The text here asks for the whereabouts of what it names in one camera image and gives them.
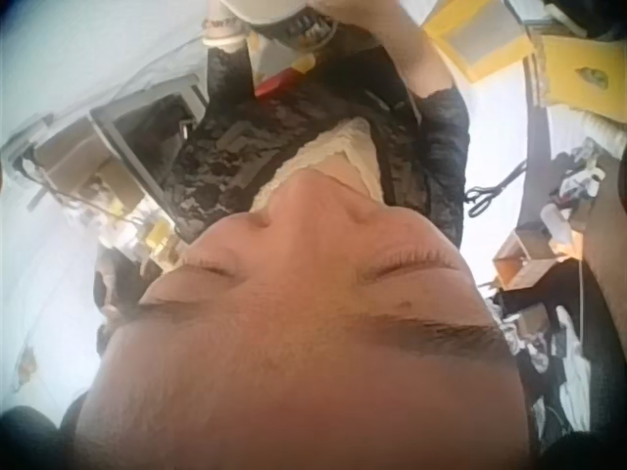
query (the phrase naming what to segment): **eyebrow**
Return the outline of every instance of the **eyebrow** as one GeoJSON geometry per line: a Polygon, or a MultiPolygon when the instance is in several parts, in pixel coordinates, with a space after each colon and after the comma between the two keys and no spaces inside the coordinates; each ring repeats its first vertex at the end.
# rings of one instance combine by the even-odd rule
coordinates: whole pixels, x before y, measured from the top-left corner
{"type": "Polygon", "coordinates": [[[155,304],[140,304],[129,309],[124,315],[122,326],[148,320],[163,320],[177,324],[193,320],[198,312],[195,303],[167,301],[155,304]]]}
{"type": "MultiPolygon", "coordinates": [[[[198,310],[186,302],[138,305],[124,325],[144,320],[181,324],[193,320],[198,310]]],[[[498,326],[455,325],[396,315],[355,315],[345,326],[360,341],[415,355],[442,355],[481,360],[515,367],[503,332],[498,326]]]]}
{"type": "Polygon", "coordinates": [[[496,325],[453,325],[394,315],[360,315],[353,318],[348,328],[367,343],[416,355],[515,365],[505,336],[496,325]]]}

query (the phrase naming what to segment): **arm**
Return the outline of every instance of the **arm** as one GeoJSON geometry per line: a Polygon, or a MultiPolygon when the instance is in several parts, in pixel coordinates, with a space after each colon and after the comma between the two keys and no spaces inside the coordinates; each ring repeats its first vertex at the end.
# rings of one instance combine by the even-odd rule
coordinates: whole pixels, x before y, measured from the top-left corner
{"type": "Polygon", "coordinates": [[[426,150],[423,163],[443,194],[455,204],[463,204],[470,141],[466,105],[427,34],[398,1],[383,3],[379,14],[368,23],[369,30],[379,38],[415,95],[426,150]]]}
{"type": "Polygon", "coordinates": [[[427,34],[398,0],[310,0],[340,22],[374,34],[403,78],[420,114],[420,162],[427,170],[431,220],[459,244],[470,138],[463,98],[427,34]]]}
{"type": "Polygon", "coordinates": [[[451,73],[427,34],[397,1],[385,3],[368,29],[381,41],[408,89],[424,99],[453,88],[451,73]]]}

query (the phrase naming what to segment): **yellow paper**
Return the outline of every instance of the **yellow paper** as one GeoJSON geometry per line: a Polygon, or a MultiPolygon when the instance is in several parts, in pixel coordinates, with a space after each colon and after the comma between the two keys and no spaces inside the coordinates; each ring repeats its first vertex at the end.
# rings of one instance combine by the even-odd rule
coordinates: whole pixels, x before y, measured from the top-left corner
{"type": "Polygon", "coordinates": [[[542,37],[548,98],[627,122],[627,47],[560,36],[542,37]]]}
{"type": "Polygon", "coordinates": [[[533,53],[531,40],[522,30],[509,43],[496,46],[492,53],[475,64],[469,64],[447,41],[447,35],[472,22],[477,13],[494,1],[499,0],[447,0],[446,5],[424,25],[425,32],[470,82],[479,81],[533,53]]]}

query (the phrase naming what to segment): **metal frame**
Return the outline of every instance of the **metal frame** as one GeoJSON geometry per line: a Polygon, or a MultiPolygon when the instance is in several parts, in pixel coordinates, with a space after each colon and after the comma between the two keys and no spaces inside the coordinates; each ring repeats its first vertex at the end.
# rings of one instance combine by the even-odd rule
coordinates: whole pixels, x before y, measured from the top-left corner
{"type": "Polygon", "coordinates": [[[117,130],[115,122],[118,118],[132,111],[148,106],[172,94],[181,95],[196,121],[200,122],[202,120],[207,108],[207,101],[199,89],[199,78],[195,74],[165,81],[147,90],[133,93],[108,105],[95,108],[90,112],[92,125],[105,145],[109,147],[114,155],[129,166],[139,183],[164,210],[167,209],[168,204],[166,203],[163,189],[139,161],[128,144],[126,144],[123,136],[117,130]]]}

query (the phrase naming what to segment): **eyelid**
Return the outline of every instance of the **eyelid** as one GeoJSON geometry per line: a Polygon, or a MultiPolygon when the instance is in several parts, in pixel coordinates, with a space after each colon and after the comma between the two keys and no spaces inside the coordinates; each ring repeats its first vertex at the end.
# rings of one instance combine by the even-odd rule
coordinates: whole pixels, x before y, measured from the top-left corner
{"type": "Polygon", "coordinates": [[[223,265],[218,264],[213,261],[209,261],[206,259],[188,259],[184,258],[181,260],[180,267],[185,268],[195,268],[200,269],[206,272],[211,272],[211,274],[215,274],[220,277],[235,279],[237,276],[232,271],[224,268],[223,265]]]}
{"type": "Polygon", "coordinates": [[[360,273],[361,282],[371,283],[388,277],[427,270],[457,268],[439,251],[420,252],[417,250],[395,252],[378,262],[374,267],[360,273]]]}

